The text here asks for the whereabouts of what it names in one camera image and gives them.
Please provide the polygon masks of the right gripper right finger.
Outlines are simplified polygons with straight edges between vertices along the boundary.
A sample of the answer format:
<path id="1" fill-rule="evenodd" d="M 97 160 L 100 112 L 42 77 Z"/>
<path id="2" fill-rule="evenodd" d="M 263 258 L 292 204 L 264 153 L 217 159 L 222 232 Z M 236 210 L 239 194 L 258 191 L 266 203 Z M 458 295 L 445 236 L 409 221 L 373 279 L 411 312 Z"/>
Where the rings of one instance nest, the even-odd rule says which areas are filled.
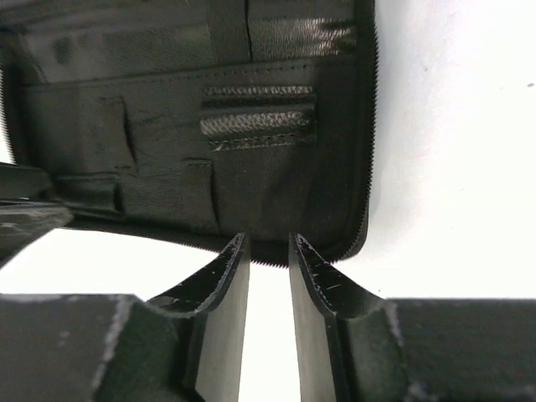
<path id="1" fill-rule="evenodd" d="M 304 401 L 532 401 L 530 299 L 383 299 L 289 239 Z"/>

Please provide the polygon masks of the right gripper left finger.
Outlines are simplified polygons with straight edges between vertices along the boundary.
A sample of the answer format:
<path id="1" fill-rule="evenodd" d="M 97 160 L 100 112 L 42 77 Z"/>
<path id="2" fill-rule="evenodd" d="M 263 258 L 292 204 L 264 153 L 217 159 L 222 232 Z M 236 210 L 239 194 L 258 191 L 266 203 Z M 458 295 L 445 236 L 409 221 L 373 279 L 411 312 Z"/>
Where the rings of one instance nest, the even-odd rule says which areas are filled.
<path id="1" fill-rule="evenodd" d="M 1 297 L 4 401 L 235 401 L 250 279 L 236 235 L 148 301 L 130 295 Z"/>

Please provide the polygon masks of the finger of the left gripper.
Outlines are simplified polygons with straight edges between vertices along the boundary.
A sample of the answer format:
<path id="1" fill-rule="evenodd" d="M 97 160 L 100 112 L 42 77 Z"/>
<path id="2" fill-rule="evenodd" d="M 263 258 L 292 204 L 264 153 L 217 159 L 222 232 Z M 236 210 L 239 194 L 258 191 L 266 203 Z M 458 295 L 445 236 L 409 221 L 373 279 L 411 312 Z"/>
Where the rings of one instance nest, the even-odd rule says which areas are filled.
<path id="1" fill-rule="evenodd" d="M 1 262 L 8 263 L 17 253 L 53 229 L 73 219 L 70 209 L 50 200 L 49 175 L 36 167 L 1 164 Z"/>

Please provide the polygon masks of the black zip tool case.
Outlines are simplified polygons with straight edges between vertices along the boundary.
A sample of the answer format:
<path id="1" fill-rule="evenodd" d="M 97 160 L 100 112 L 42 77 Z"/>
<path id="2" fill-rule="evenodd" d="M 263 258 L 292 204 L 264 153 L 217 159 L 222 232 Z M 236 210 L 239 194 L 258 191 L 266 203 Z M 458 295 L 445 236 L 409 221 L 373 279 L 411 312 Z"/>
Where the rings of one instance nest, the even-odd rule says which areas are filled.
<path id="1" fill-rule="evenodd" d="M 4 1 L 1 205 L 284 266 L 366 240 L 372 1 Z"/>

